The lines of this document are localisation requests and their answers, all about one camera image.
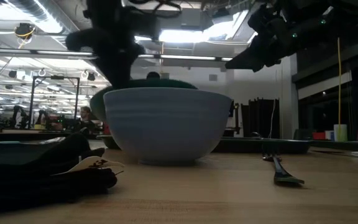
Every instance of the desk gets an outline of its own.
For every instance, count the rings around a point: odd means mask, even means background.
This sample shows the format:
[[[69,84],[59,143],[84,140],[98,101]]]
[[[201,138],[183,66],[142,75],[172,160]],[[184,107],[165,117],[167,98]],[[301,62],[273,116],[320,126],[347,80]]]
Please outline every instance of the desk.
[[[104,156],[126,164],[109,195],[0,214],[0,223],[358,223],[358,158],[283,155],[286,170],[306,181],[297,189],[274,185],[273,165],[259,154],[214,153],[194,167],[145,166],[117,150]]]

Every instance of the person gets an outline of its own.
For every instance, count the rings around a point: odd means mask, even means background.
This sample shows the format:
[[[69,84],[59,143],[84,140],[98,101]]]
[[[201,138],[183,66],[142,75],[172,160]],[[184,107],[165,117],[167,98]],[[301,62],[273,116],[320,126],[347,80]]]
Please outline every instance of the person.
[[[89,106],[83,106],[80,108],[81,116],[81,129],[88,128],[89,132],[92,133],[95,129],[95,124],[91,121],[92,112]]]
[[[149,72],[149,74],[147,74],[146,79],[150,79],[150,78],[156,78],[156,79],[160,79],[160,74],[158,74],[157,72]]]

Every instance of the ventilation duct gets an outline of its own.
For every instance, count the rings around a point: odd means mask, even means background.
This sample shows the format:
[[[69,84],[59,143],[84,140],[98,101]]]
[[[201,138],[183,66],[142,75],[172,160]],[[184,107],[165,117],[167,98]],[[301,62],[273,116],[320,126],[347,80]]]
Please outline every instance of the ventilation duct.
[[[69,34],[77,26],[53,0],[5,0],[15,10],[27,14],[30,21],[46,33]],[[52,37],[65,47],[66,37]]]

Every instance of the white bowl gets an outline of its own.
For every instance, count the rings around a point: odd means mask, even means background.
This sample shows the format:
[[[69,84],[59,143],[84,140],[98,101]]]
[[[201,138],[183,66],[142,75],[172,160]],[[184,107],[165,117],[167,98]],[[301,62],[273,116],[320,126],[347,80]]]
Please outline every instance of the white bowl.
[[[227,125],[231,99],[182,88],[128,88],[104,94],[117,145],[144,164],[190,162],[209,154]]]

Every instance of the table surface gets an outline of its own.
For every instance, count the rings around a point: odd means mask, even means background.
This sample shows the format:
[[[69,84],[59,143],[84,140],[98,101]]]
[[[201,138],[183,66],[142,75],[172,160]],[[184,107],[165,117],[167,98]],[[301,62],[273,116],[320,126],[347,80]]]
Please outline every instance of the table surface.
[[[126,165],[110,194],[3,213],[0,223],[358,223],[358,158],[283,155],[306,181],[288,188],[273,184],[273,164],[259,154],[210,154],[192,167],[146,166],[117,150],[104,157]]]

